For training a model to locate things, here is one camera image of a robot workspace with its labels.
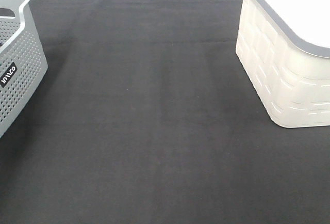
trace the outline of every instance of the storage box lid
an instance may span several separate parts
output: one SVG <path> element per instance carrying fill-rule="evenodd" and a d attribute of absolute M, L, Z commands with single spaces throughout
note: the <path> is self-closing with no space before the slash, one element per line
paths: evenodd
<path fill-rule="evenodd" d="M 330 58 L 330 0 L 257 0 L 301 50 Z"/>

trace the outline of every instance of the perforated basket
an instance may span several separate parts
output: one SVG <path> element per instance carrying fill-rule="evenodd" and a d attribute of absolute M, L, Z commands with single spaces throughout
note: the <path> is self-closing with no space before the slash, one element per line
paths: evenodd
<path fill-rule="evenodd" d="M 0 0 L 0 137 L 26 105 L 47 70 L 47 62 L 28 5 Z"/>

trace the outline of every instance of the storage box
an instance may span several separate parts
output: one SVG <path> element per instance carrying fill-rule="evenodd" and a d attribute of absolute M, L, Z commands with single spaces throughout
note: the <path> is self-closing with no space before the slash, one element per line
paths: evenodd
<path fill-rule="evenodd" d="M 243 0 L 236 53 L 270 118 L 330 125 L 329 0 Z"/>
<path fill-rule="evenodd" d="M 47 70 L 30 0 L 0 0 L 0 137 Z"/>

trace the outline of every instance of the printed logo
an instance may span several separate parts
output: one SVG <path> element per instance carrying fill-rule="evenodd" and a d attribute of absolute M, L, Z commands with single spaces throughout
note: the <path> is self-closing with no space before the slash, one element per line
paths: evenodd
<path fill-rule="evenodd" d="M 15 63 L 13 62 L 9 66 L 9 68 L 7 68 L 7 70 L 5 71 L 5 73 L 0 78 L 0 85 L 2 86 L 2 88 L 4 88 L 6 86 L 6 84 L 14 76 L 14 74 L 16 73 L 16 71 L 17 71 L 17 67 L 16 67 Z"/>

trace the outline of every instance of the dark gray rug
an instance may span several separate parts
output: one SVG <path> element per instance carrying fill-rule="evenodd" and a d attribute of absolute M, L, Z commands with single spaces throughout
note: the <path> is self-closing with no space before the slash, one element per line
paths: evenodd
<path fill-rule="evenodd" d="M 241 1 L 31 0 L 49 70 L 0 139 L 0 223 L 330 223 L 330 127 L 269 119 Z"/>

